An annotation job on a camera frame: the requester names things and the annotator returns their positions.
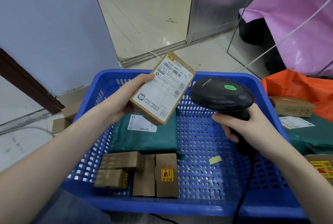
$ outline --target black logo icon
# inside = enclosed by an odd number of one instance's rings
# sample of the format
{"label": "black logo icon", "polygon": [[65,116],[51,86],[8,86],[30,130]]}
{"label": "black logo icon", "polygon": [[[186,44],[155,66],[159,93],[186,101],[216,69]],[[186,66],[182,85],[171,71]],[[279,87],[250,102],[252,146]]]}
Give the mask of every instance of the black logo icon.
{"label": "black logo icon", "polygon": [[140,94],[138,95],[138,99],[139,99],[139,100],[144,100],[144,97],[145,97],[145,96],[144,96],[142,93],[140,93]]}

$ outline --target green plastic package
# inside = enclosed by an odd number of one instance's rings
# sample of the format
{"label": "green plastic package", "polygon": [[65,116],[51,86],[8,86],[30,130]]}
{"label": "green plastic package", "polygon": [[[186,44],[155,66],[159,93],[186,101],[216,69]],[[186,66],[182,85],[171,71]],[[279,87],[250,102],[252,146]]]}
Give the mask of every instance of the green plastic package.
{"label": "green plastic package", "polygon": [[333,154],[333,124],[315,114],[302,119],[314,126],[285,129],[294,148],[302,155]]}
{"label": "green plastic package", "polygon": [[178,146],[176,109],[165,125],[156,128],[156,132],[128,130],[132,115],[127,114],[114,124],[109,153],[139,151],[142,154],[177,153],[178,159],[183,159]]}

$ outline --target green light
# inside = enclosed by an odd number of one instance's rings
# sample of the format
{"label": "green light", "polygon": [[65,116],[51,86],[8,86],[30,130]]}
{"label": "green light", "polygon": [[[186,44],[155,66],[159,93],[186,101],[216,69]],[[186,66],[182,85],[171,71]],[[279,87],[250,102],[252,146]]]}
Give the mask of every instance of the green light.
{"label": "green light", "polygon": [[225,85],[224,87],[227,88],[228,90],[231,90],[231,91],[237,90],[237,88],[234,87],[233,85]]}

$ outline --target cardboard box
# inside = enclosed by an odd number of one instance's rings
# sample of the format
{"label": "cardboard box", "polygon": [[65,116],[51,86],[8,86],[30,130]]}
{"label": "cardboard box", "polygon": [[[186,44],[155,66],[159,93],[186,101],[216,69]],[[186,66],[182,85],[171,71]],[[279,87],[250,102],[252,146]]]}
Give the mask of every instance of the cardboard box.
{"label": "cardboard box", "polygon": [[310,118],[315,105],[299,98],[269,96],[277,115]]}
{"label": "cardboard box", "polygon": [[76,102],[74,104],[71,104],[71,105],[61,109],[61,112],[63,113],[64,118],[60,118],[60,119],[53,121],[52,134],[61,133],[62,131],[64,131],[66,128],[68,128],[72,124],[72,122],[81,106],[81,103],[82,103],[82,101]]}
{"label": "cardboard box", "polygon": [[152,73],[155,78],[139,87],[130,102],[152,124],[165,125],[196,72],[168,51]]}
{"label": "cardboard box", "polygon": [[144,171],[134,173],[133,196],[155,196],[155,155],[144,155]]}
{"label": "cardboard box", "polygon": [[128,174],[122,169],[98,170],[94,187],[127,188]]}
{"label": "cardboard box", "polygon": [[178,197],[177,155],[156,155],[156,197]]}
{"label": "cardboard box", "polygon": [[333,155],[307,155],[304,156],[327,181],[333,185]]}
{"label": "cardboard box", "polygon": [[144,171],[144,155],[137,152],[104,154],[100,169],[123,169],[124,171]]}

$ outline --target yellow paper scrap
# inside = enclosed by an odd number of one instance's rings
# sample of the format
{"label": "yellow paper scrap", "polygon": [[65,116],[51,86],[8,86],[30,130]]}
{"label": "yellow paper scrap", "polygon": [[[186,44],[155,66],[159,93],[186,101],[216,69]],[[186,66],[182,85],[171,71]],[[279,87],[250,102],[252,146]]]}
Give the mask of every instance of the yellow paper scrap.
{"label": "yellow paper scrap", "polygon": [[214,156],[211,159],[209,159],[210,165],[221,162],[221,161],[222,161],[222,158],[220,156]]}

